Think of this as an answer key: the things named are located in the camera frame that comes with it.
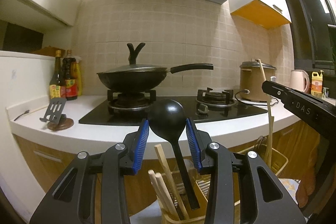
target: cabinet handle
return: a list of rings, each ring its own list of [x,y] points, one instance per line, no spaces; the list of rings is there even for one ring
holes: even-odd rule
[[[34,152],[35,155],[38,155],[38,156],[40,156],[40,157],[42,157],[42,158],[45,158],[45,159],[48,159],[48,160],[53,160],[53,161],[62,163],[62,160],[60,160],[60,159],[58,159],[58,158],[55,158],[55,157],[46,155],[46,154],[44,154],[44,153],[42,153],[42,152],[35,151],[35,150],[34,150],[33,152]]]
[[[277,10],[280,14],[282,14],[282,9],[280,9],[278,6],[276,6],[275,4],[273,4],[273,8],[275,10]]]
[[[293,130],[294,130],[294,128],[292,128],[292,129],[288,130],[288,131],[287,131],[287,132],[285,132],[285,133],[282,133],[281,135],[282,135],[282,136],[285,136],[285,135],[287,135],[288,133],[291,133]]]

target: white countertop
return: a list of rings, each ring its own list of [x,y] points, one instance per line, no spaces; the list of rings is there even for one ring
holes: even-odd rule
[[[126,134],[137,131],[137,126],[97,126],[79,124],[78,120],[106,100],[106,96],[80,96],[77,100],[68,101],[63,113],[75,122],[69,129],[54,132],[47,129],[46,124],[39,120],[44,116],[46,108],[25,115],[15,122],[10,121],[13,134],[29,141],[64,152],[77,154],[87,151],[89,154],[105,152],[109,147],[122,142]],[[299,118],[283,108],[279,102],[272,107],[274,128],[276,132],[297,121]],[[210,134],[216,141],[227,148],[250,142],[261,135],[268,135],[268,115],[259,114],[218,122],[203,122],[196,124],[197,129]],[[154,145],[161,143],[168,158],[174,157],[170,144],[156,136],[152,130],[147,141],[144,159],[156,159]],[[183,155],[190,155],[185,130],[179,145]]]

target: pot lid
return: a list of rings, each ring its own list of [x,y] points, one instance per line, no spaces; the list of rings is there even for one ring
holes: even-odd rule
[[[265,69],[277,69],[276,67],[273,67],[270,64],[265,64],[265,63],[261,63],[263,68]],[[241,67],[260,67],[259,62],[258,61],[245,61],[243,63],[241,63],[241,65],[239,66]]]
[[[166,67],[156,66],[156,65],[148,65],[148,64],[132,64],[132,65],[124,65],[121,67],[113,68],[104,73],[110,72],[131,72],[131,71],[167,71]]]

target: metal bolt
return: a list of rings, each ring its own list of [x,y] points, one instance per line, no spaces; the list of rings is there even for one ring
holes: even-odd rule
[[[86,152],[84,152],[84,151],[79,152],[78,155],[77,155],[77,157],[78,157],[79,159],[85,159],[86,156],[87,156],[87,154],[86,154]]]
[[[123,143],[117,143],[116,146],[115,146],[115,149],[123,150],[123,149],[125,149],[125,145]]]
[[[219,144],[218,143],[210,143],[209,144],[209,146],[210,146],[210,148],[212,148],[212,149],[218,149],[219,148]]]
[[[249,151],[247,155],[252,159],[255,159],[258,156],[258,154],[254,151]]]

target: wok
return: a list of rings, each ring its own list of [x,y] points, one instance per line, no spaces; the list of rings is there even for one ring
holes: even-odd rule
[[[155,65],[136,64],[136,58],[144,46],[145,43],[142,42],[134,49],[132,43],[128,43],[129,65],[97,73],[100,81],[114,92],[139,93],[155,88],[164,80],[168,72],[177,73],[194,69],[213,70],[213,64],[205,63],[181,65],[170,69]]]

